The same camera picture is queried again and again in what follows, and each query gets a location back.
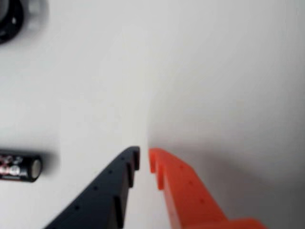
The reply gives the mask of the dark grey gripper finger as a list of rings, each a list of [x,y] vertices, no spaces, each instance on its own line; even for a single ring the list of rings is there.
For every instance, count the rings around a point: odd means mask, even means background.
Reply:
[[[129,189],[140,168],[140,148],[118,156],[52,222],[48,229],[122,229]]]

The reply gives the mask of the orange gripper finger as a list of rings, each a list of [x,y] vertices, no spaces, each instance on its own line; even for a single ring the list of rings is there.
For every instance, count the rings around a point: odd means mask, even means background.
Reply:
[[[173,229],[264,229],[253,218],[228,219],[195,170],[161,148],[149,149],[150,170],[164,193]]]

